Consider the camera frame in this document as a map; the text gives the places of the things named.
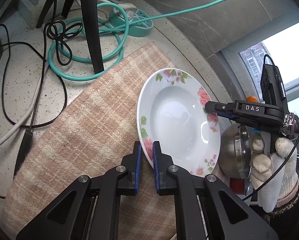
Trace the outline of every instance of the orange fruit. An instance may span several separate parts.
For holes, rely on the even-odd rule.
[[[255,96],[249,96],[248,98],[246,98],[246,101],[258,103],[258,99]]]

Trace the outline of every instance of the plate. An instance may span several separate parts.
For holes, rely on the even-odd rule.
[[[165,68],[145,82],[137,104],[139,141],[153,167],[153,141],[175,165],[204,177],[217,162],[220,131],[216,113],[204,109],[210,97],[190,74]]]

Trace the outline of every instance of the metal bowl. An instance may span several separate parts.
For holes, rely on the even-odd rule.
[[[251,149],[246,125],[235,123],[221,135],[219,165],[230,178],[246,179],[251,173]]]

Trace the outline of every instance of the screw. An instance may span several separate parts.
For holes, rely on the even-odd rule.
[[[176,172],[176,171],[178,171],[178,166],[176,166],[176,165],[171,165],[171,166],[168,167],[168,169],[169,169],[170,171],[172,171],[172,172]]]
[[[209,174],[206,176],[206,179],[210,182],[214,182],[214,181],[216,181],[216,176],[213,174]]]
[[[88,176],[87,175],[79,176],[78,181],[84,183],[84,182],[88,181]]]
[[[125,166],[123,166],[123,165],[119,165],[119,166],[116,167],[116,170],[117,170],[118,172],[123,172],[123,171],[126,170],[126,168],[125,168]]]

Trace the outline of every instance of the teal cable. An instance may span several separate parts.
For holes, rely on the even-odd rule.
[[[227,1],[227,0],[216,0],[214,2],[211,2],[211,3],[208,3],[208,4],[205,4],[205,5],[202,5],[202,6],[198,6],[198,7],[194,7],[194,8],[190,8],[190,9],[185,9],[185,10],[182,10],[182,11],[178,11],[178,12],[173,12],[173,13],[168,13],[168,14],[162,14],[162,15],[156,15],[156,16],[153,16],[153,17],[149,17],[149,18],[146,18],[146,19],[141,19],[141,20],[138,20],[138,21],[135,21],[133,23],[129,23],[128,22],[128,17],[126,15],[126,12],[117,4],[115,3],[100,3],[97,5],[97,7],[102,7],[102,6],[113,6],[115,8],[117,8],[123,15],[124,17],[124,20],[125,20],[125,24],[124,25],[120,25],[118,27],[115,27],[113,28],[111,25],[103,22],[102,20],[98,20],[99,23],[101,23],[102,25],[104,25],[106,28],[99,28],[99,31],[101,31],[99,33],[100,36],[104,35],[104,34],[107,34],[107,33],[110,33],[112,32],[114,34],[114,36],[116,37],[117,39],[117,42],[118,42],[118,47],[111,53],[109,53],[108,55],[104,56],[103,57],[103,60],[108,60],[112,57],[114,57],[118,52],[119,52],[119,57],[117,58],[117,60],[109,67],[107,68],[106,70],[100,72],[100,73],[97,73],[95,75],[91,75],[91,76],[85,76],[85,77],[76,77],[76,76],[72,76],[72,75],[68,75],[62,71],[60,71],[54,64],[53,62],[53,54],[54,54],[54,50],[55,50],[55,42],[53,42],[53,44],[51,45],[49,51],[48,51],[48,63],[50,64],[51,66],[51,69],[59,76],[61,76],[62,78],[65,78],[65,79],[68,79],[68,80],[72,80],[72,81],[88,81],[88,80],[93,80],[95,78],[98,78],[99,76],[101,76],[103,73],[105,73],[106,71],[108,71],[110,68],[112,68],[114,65],[116,65],[118,62],[120,62],[123,58],[123,45],[127,39],[127,35],[128,35],[128,30],[129,30],[129,25],[134,25],[134,24],[137,24],[137,23],[140,23],[140,22],[144,22],[144,21],[149,21],[149,20],[155,20],[155,19],[160,19],[160,18],[165,18],[165,17],[169,17],[169,16],[175,16],[175,15],[179,15],[179,14],[183,14],[183,13],[187,13],[187,12],[193,12],[193,11],[196,11],[196,10],[200,10],[200,9],[204,9],[204,8],[208,8],[210,6],[213,6],[215,4],[218,4],[218,3],[221,3],[221,2],[224,2],[224,1]],[[72,22],[75,22],[75,21],[82,21],[82,18],[79,17],[79,18],[75,18],[75,19],[72,19],[72,20],[69,20],[67,22],[65,22],[65,24],[70,24]],[[119,35],[117,32],[124,32],[124,35],[123,35],[123,38],[122,40],[120,39]],[[66,50],[63,50],[61,49],[61,47],[59,46],[59,51],[64,54],[66,57],[69,57],[69,53],[66,51]],[[73,60],[75,61],[78,61],[78,62],[83,62],[83,63],[91,63],[91,59],[90,58],[82,58],[82,57],[77,57],[77,56],[74,56],[72,57]]]

